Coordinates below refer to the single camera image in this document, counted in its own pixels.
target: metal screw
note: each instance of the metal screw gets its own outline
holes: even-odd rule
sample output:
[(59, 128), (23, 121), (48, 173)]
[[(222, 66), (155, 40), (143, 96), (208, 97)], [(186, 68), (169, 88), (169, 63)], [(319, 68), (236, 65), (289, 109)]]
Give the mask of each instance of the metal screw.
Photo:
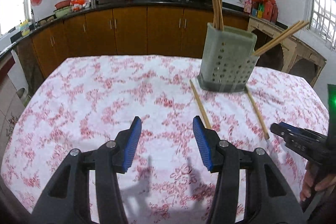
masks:
[(70, 155), (77, 156), (79, 154), (79, 150), (77, 148), (70, 151)]
[(257, 148), (257, 149), (256, 149), (256, 152), (257, 152), (257, 154), (260, 155), (260, 156), (263, 155), (263, 154), (265, 154), (265, 150), (263, 150), (262, 148)]
[(106, 143), (106, 146), (108, 147), (108, 148), (113, 148), (113, 147), (115, 147), (117, 145), (117, 143), (115, 142), (115, 141), (108, 141), (107, 143)]
[(221, 140), (221, 141), (219, 141), (219, 146), (220, 147), (228, 147), (229, 143), (228, 143), (228, 141)]

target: pink floral pattern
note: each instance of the pink floral pattern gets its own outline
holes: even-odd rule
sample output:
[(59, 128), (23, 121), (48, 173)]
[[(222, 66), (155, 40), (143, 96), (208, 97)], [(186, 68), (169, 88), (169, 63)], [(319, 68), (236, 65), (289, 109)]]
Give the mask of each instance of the pink floral pattern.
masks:
[[(31, 212), (46, 183), (73, 148), (97, 149), (135, 116), (142, 133), (132, 167), (118, 175), (129, 223), (204, 223), (217, 180), (203, 166), (192, 130), (200, 115), (194, 81), (213, 129), (236, 147), (267, 150), (298, 197), (305, 160), (281, 138), (265, 141), (244, 93), (201, 90), (201, 60), (162, 56), (67, 59), (39, 88), (7, 145), (1, 176)], [(328, 112), (302, 78), (256, 67), (248, 82), (265, 119), (326, 134)], [(95, 176), (90, 172), (90, 211), (98, 222)], [(241, 183), (237, 220), (244, 214)]]

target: wooden cabinet door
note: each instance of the wooden cabinet door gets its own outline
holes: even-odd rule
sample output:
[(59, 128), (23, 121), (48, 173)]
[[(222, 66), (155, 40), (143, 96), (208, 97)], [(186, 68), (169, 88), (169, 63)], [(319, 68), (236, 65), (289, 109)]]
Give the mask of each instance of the wooden cabinet door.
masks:
[(85, 19), (90, 55), (116, 55), (112, 9), (87, 13)]
[(234, 16), (223, 13), (223, 23), (226, 26), (235, 27), (246, 31), (249, 25), (249, 18)]
[(184, 9), (181, 56), (202, 58), (208, 22), (213, 22), (213, 12)]
[(147, 54), (147, 7), (113, 9), (113, 19), (117, 53)]
[(58, 61), (49, 28), (34, 35), (32, 40), (42, 74), (47, 78), (58, 67)]
[(148, 7), (148, 54), (181, 55), (183, 8)]
[(53, 40), (58, 64), (61, 65), (69, 57), (67, 37), (63, 29), (63, 23), (57, 22), (50, 26), (51, 37)]
[(85, 15), (71, 17), (64, 21), (70, 57), (90, 56)]

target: black countertop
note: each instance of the black countertop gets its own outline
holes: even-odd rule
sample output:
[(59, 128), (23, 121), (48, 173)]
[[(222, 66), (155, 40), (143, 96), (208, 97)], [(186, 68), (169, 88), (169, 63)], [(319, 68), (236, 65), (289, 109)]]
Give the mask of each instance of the black countertop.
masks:
[[(12, 44), (6, 47), (3, 51), (0, 52), (0, 60), (10, 52), (15, 46), (17, 46), (25, 38), (36, 34), (37, 32), (45, 29), (46, 27), (54, 24), (55, 22), (60, 22), (68, 18), (86, 14), (89, 12), (112, 9), (112, 8), (122, 8), (122, 7), (134, 7), (134, 6), (151, 6), (151, 5), (165, 5), (165, 6), (175, 6), (175, 7), (184, 7), (184, 8), (193, 8), (199, 10), (213, 10), (212, 1), (206, 0), (205, 2), (192, 1), (192, 0), (125, 0), (122, 2), (108, 3), (103, 5), (97, 5), (96, 8), (86, 8), (78, 12), (69, 13), (62, 18), (55, 19), (47, 24), (38, 27), (35, 30), (30, 31), (30, 33), (24, 37), (21, 36), (19, 32), (17, 35), (11, 37)], [(244, 9), (240, 6), (232, 5), (229, 3), (223, 2), (223, 12), (226, 14), (232, 14), (239, 17), (249, 18), (249, 14), (244, 13)]]

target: floor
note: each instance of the floor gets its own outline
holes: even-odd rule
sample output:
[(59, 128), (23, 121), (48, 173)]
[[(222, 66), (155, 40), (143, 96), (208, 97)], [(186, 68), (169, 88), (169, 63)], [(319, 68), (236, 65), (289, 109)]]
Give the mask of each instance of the floor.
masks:
[(14, 126), (25, 109), (8, 76), (0, 83), (0, 167)]

